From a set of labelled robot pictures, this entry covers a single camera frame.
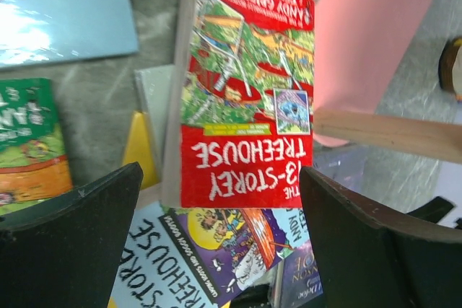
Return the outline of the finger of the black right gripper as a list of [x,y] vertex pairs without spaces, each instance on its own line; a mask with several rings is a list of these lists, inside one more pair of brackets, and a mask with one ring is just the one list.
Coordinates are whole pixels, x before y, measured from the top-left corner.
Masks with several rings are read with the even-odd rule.
[[420,206],[407,214],[414,218],[438,224],[455,208],[456,204],[452,201],[449,201],[444,197],[437,196],[423,206]]

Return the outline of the red 13-Storey Treehouse book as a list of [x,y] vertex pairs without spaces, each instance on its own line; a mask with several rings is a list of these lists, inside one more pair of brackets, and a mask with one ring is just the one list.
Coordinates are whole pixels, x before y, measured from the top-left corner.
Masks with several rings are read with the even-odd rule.
[[162,164],[174,208],[299,208],[313,0],[180,0]]

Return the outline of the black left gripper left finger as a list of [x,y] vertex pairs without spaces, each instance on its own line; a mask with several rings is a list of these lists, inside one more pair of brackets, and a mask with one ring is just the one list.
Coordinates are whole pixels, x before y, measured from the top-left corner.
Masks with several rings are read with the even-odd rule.
[[2,307],[106,307],[143,178],[127,164],[1,217]]

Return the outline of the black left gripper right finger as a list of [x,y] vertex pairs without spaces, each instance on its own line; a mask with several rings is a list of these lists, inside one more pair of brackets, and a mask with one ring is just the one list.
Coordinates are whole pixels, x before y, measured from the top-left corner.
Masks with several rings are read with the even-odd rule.
[[327,307],[459,307],[461,225],[433,224],[300,170]]

